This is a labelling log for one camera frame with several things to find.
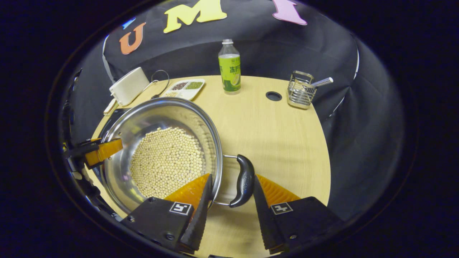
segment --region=pink letter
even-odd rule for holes
[[[294,2],[290,2],[289,0],[273,0],[273,2],[277,10],[277,13],[273,13],[274,18],[300,25],[307,24],[305,20],[301,19],[300,15],[295,9],[294,6],[297,4]]]

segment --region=cable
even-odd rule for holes
[[[154,73],[151,75],[150,81],[151,81],[151,82],[155,82],[155,81],[158,82],[158,80],[155,80],[155,81],[153,80],[153,76],[155,76],[155,74],[156,74],[157,72],[165,72],[166,75],[168,76],[168,83],[166,84],[166,87],[164,87],[164,89],[163,89],[159,94],[154,95],[153,97],[151,97],[151,99],[158,98],[158,97],[167,89],[167,87],[169,86],[169,81],[170,81],[169,74],[168,74],[168,72],[166,72],[166,71],[164,71],[164,70],[157,70],[156,72],[154,72]]]

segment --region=plastic bottle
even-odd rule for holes
[[[218,63],[226,94],[234,95],[241,91],[241,56],[233,46],[233,40],[224,39],[218,53]]]

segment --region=green bottle label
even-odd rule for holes
[[[218,58],[223,89],[237,91],[241,88],[241,57]]]

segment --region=bottle cap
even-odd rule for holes
[[[230,45],[230,44],[233,44],[233,40],[232,39],[224,39],[223,42],[222,42],[223,45]]]

